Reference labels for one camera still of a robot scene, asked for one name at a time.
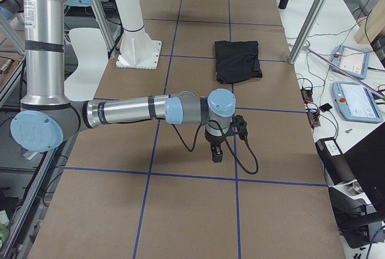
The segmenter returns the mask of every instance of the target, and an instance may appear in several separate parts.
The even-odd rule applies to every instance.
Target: black cloth
[[[217,81],[233,84],[261,78],[257,41],[216,41]]]

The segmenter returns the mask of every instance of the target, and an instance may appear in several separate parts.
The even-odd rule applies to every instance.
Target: table
[[[295,39],[291,38],[294,38],[298,35],[312,2],[313,0],[290,0],[288,7],[285,10],[279,11],[280,16],[282,18],[282,24],[285,27],[285,34],[288,38],[288,43],[294,43]],[[345,41],[345,45],[360,49],[362,51],[367,52],[372,50],[369,45],[356,43],[354,39],[354,34],[358,30],[358,26],[355,26],[353,30],[349,33],[349,35],[348,32],[344,32],[339,35],[333,35],[352,28],[355,23],[356,22],[354,18],[352,17],[348,7],[345,5],[343,0],[327,0],[324,5],[324,8],[322,9],[315,23],[315,26],[312,29],[312,32],[310,33],[310,36],[314,34],[330,35],[309,37],[308,41],[310,41],[311,48],[317,51],[318,53],[332,54],[336,50],[337,46],[340,45],[343,41]],[[321,96],[322,88],[315,88],[313,99],[318,106],[323,105],[325,103],[330,103],[333,106],[333,109],[331,111],[333,112],[339,124],[339,134],[337,137],[337,143],[339,144],[341,150],[345,153],[352,146],[358,143],[361,139],[371,133],[375,128],[377,128],[379,124],[345,121],[337,110],[337,106],[334,102],[334,97],[331,92],[331,86],[334,81],[351,82],[353,80],[332,71],[330,71],[328,73],[328,76],[326,76],[328,72],[328,65],[322,62],[320,59],[314,57],[313,55],[308,56],[308,62],[310,71],[312,73],[320,76],[321,78],[326,78],[326,85],[323,96]],[[382,64],[373,52],[370,53],[369,65],[370,67],[383,70]],[[305,78],[310,79],[313,82],[314,86],[322,85],[322,80],[309,73],[309,69],[306,63],[306,54],[304,52],[299,56],[299,58],[295,62],[295,71],[298,74],[304,76]],[[371,87],[377,89],[377,86],[379,84],[385,84],[385,73],[373,72],[368,70],[368,75],[364,82],[369,84]],[[380,110],[382,111],[382,115],[384,116],[385,109],[383,105],[380,105]],[[333,117],[327,112],[324,113],[324,115],[331,119],[331,121],[334,120]],[[320,120],[321,127],[315,129],[313,134],[314,141],[317,141],[321,138],[331,137],[334,134],[333,125],[324,118],[321,118]],[[352,130],[349,133],[345,132],[346,130],[350,129]],[[346,187],[344,185],[338,186],[336,188],[348,195],[346,192]],[[354,199],[358,198],[364,198],[367,203],[370,203],[368,198],[364,194],[354,197]],[[347,258],[352,258],[355,253],[361,252],[358,248],[349,248],[344,239],[343,242],[345,255]],[[370,258],[383,258],[384,252],[385,246],[383,244],[377,244],[373,247]]]
[[[276,0],[140,1],[146,31],[162,40],[158,69],[110,60],[95,97],[228,88],[260,173],[241,172],[225,148],[223,162],[212,163],[202,134],[188,153],[163,121],[88,130],[29,257],[343,258]],[[216,82],[214,41],[255,39],[263,78]],[[191,138],[196,126],[179,129]],[[231,143],[252,168],[247,149]]]

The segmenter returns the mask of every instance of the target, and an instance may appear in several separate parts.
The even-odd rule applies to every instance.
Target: sticker
[[[36,28],[36,9],[34,1],[24,1],[25,27]]]
[[[341,155],[341,152],[338,150],[337,145],[336,143],[334,143],[334,141],[325,141],[325,145],[332,156]]]

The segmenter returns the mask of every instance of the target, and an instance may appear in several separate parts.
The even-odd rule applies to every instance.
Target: white pillar
[[[156,69],[161,41],[153,41],[146,33],[139,0],[115,0],[125,32],[117,67]]]

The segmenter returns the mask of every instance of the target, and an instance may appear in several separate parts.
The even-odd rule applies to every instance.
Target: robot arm
[[[182,92],[109,102],[71,102],[64,95],[63,10],[68,1],[24,0],[28,90],[22,112],[11,123],[16,142],[44,152],[101,124],[165,119],[206,126],[213,161],[220,162],[220,144],[238,128],[232,121],[235,97],[228,90],[217,89],[207,98]]]
[[[23,13],[23,0],[0,0],[0,14],[6,20],[19,13]]]

